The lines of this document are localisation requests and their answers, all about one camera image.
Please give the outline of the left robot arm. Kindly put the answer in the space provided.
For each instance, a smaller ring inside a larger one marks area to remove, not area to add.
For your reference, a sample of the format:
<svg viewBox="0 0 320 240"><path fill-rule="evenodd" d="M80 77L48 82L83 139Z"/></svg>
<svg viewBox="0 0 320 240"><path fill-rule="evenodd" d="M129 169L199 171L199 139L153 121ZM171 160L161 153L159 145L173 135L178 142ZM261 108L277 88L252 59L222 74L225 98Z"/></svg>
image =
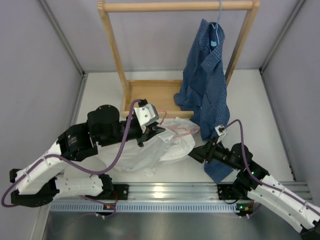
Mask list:
<svg viewBox="0 0 320 240"><path fill-rule="evenodd" d="M127 141L136 140L142 148L165 132L158 119L156 108L145 99L132 102L126 120L120 120L119 110L108 104L89 112L86 122L70 126L33 164L9 172L11 186L1 199L2 206L37 208L75 196L114 200L116 193L107 172L119 161ZM96 156L99 147L115 144L120 145L118 153L106 169L89 170L79 165Z"/></svg>

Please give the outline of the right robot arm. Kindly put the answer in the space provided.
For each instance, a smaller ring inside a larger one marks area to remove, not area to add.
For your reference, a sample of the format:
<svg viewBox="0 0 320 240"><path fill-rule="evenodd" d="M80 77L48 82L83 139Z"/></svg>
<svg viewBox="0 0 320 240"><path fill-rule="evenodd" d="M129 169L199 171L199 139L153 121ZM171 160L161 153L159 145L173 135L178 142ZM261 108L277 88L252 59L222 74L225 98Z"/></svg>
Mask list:
<svg viewBox="0 0 320 240"><path fill-rule="evenodd" d="M253 154L245 145L236 143L228 149L211 140L195 147L188 155L199 163L216 160L238 171L233 183L218 185L220 200L259 203L290 224L303 240L320 238L320 208L289 190L254 162Z"/></svg>

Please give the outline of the pink wire hanger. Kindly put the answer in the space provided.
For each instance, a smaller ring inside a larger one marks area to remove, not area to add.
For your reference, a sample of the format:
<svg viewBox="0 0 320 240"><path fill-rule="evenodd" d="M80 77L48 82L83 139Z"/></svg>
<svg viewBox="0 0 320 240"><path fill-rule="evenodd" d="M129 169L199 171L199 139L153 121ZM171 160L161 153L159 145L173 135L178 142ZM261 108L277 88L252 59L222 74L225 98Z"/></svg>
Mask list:
<svg viewBox="0 0 320 240"><path fill-rule="evenodd" d="M159 115L162 117L159 125L171 131L176 131L175 138L180 138L188 135L196 135L200 131L200 127L189 119L176 117L172 120L167 120L169 116L165 110L160 110Z"/></svg>

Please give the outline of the white shirt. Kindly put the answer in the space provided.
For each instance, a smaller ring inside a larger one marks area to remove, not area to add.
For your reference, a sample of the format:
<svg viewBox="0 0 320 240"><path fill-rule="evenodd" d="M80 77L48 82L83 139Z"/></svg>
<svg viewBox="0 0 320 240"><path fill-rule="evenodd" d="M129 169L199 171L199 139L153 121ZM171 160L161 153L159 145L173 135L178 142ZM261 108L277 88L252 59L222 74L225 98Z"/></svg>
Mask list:
<svg viewBox="0 0 320 240"><path fill-rule="evenodd" d="M145 142L144 147L138 147L134 140L127 141L113 168L119 172L142 172L152 176L157 167L185 159L196 145L197 134L175 138L176 134L176 131L165 128L165 132Z"/></svg>

